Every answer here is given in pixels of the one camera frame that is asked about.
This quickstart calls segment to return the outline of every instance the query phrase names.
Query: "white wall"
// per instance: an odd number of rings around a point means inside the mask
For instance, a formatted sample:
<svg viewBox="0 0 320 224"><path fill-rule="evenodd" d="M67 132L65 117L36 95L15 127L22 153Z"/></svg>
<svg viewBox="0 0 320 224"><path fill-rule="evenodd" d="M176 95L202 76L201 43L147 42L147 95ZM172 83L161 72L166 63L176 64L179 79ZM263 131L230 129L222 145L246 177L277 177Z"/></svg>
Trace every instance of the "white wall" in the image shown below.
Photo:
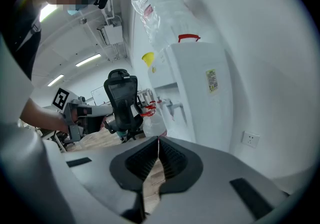
<svg viewBox="0 0 320 224"><path fill-rule="evenodd" d="M57 86L68 89L78 96L84 96L86 99L90 99L92 97L91 91L103 86L103 83L108 78L109 72L114 69L126 69L131 75L134 75L128 61L120 59L113 63L106 62L98 67L91 68L87 72L79 75L76 79L64 82ZM58 89L57 86L43 87L41 89L35 88L31 98L42 107L49 106ZM93 100L89 100L88 104L95 105Z"/></svg>
<svg viewBox="0 0 320 224"><path fill-rule="evenodd" d="M297 0L184 0L201 21L201 41L224 43L232 79L230 152L293 192L305 184L318 155L319 45ZM152 51L138 15L133 19L132 67L150 87L141 60ZM260 135L256 149L243 131Z"/></svg>

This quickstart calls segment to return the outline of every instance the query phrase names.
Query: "electrical outlet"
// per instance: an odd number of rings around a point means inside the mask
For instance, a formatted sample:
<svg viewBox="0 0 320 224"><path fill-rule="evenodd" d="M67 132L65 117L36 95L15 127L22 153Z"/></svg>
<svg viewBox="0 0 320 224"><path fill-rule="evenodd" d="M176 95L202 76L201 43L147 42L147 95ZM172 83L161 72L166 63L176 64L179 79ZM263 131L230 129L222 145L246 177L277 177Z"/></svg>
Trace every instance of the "electrical outlet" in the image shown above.
<svg viewBox="0 0 320 224"><path fill-rule="evenodd" d="M247 131L245 131L243 135L244 136L242 138L242 143L247 146L256 148L256 146L258 145L259 139L260 139L260 135L257 135L257 134L251 133L251 132L247 132Z"/></svg>

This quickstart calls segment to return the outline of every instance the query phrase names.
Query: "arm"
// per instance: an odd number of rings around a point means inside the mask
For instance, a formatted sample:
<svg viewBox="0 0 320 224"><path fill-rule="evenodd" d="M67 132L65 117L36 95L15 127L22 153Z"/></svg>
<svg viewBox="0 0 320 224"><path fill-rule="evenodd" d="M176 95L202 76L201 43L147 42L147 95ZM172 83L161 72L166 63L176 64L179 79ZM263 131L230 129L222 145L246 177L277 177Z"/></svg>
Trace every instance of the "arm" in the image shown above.
<svg viewBox="0 0 320 224"><path fill-rule="evenodd" d="M20 118L34 127L68 133L68 126L61 113L42 108L31 98L27 101Z"/></svg>

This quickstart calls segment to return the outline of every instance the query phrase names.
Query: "ceiling light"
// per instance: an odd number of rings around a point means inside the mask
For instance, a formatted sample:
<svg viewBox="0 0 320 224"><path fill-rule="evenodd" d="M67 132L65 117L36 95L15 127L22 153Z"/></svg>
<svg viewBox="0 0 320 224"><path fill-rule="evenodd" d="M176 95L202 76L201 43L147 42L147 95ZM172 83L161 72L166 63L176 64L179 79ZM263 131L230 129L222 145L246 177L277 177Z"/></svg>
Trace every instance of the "ceiling light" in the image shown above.
<svg viewBox="0 0 320 224"><path fill-rule="evenodd" d="M93 57L90 57L90 58L88 58L88 59L86 59L86 60L84 60L84 61L76 64L75 66L81 66L81 65L83 65L83 64L85 64L85 63L87 63L87 62L89 62L89 61L91 61L91 60L93 60L93 59L98 58L98 57L101 57L101 55L100 55L100 54L97 54L97 55L95 55L95 56L93 56Z"/></svg>
<svg viewBox="0 0 320 224"><path fill-rule="evenodd" d="M40 22L42 22L48 15L57 9L56 5L46 5L40 12Z"/></svg>
<svg viewBox="0 0 320 224"><path fill-rule="evenodd" d="M49 84L48 84L48 87L50 87L53 83L55 83L57 80L60 80L64 75L63 74L60 74L58 77L56 77L53 81L51 81Z"/></svg>

